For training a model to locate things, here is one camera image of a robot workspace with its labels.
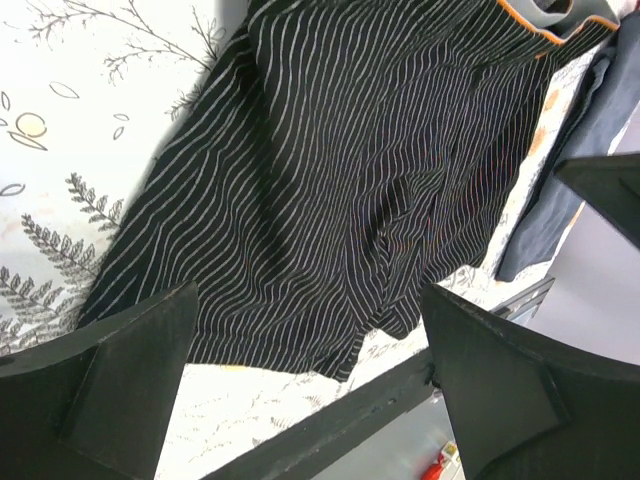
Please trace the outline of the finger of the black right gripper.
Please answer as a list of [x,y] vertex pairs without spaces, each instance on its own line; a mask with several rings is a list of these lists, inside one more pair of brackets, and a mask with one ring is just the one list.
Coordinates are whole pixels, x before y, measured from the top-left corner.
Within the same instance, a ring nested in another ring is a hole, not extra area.
[[636,249],[640,241],[639,153],[572,158],[555,168],[565,186]]

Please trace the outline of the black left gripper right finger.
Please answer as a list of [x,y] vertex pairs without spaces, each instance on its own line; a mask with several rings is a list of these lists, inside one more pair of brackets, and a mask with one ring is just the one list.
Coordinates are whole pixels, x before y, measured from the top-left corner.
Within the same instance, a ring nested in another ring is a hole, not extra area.
[[468,479],[636,479],[639,368],[569,346],[438,286],[421,294]]

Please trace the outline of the black pinstriped underwear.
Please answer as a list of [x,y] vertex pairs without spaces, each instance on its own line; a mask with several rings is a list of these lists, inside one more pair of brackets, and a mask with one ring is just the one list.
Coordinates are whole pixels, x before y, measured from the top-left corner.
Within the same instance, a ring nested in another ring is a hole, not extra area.
[[198,287],[188,359],[345,381],[421,289],[479,266],[549,84],[614,15],[508,1],[252,1],[80,312]]

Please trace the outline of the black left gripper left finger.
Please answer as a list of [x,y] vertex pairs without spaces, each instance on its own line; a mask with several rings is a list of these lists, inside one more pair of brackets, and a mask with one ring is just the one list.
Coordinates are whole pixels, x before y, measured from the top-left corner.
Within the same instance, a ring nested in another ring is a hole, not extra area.
[[153,478],[197,310],[184,283],[2,357],[2,478]]

